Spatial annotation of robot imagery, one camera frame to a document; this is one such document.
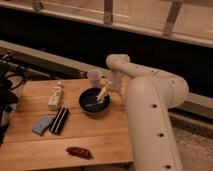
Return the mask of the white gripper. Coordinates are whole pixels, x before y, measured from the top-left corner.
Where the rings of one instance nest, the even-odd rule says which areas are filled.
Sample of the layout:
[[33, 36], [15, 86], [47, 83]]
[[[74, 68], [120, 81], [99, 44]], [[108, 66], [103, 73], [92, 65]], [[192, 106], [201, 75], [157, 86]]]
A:
[[[107, 87], [113, 92], [119, 92], [122, 87], [123, 74], [119, 71], [111, 71], [107, 81]], [[97, 96], [97, 100], [101, 101], [108, 95], [109, 89], [103, 87]]]

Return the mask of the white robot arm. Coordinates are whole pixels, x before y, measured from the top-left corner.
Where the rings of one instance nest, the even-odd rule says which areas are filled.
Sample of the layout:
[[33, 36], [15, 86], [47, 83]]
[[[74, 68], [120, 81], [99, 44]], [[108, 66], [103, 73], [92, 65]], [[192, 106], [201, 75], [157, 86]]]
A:
[[184, 78], [156, 68], [138, 65], [126, 54], [106, 58], [110, 75], [97, 96], [125, 88], [125, 109], [135, 171], [183, 171], [168, 110], [186, 101], [189, 87]]

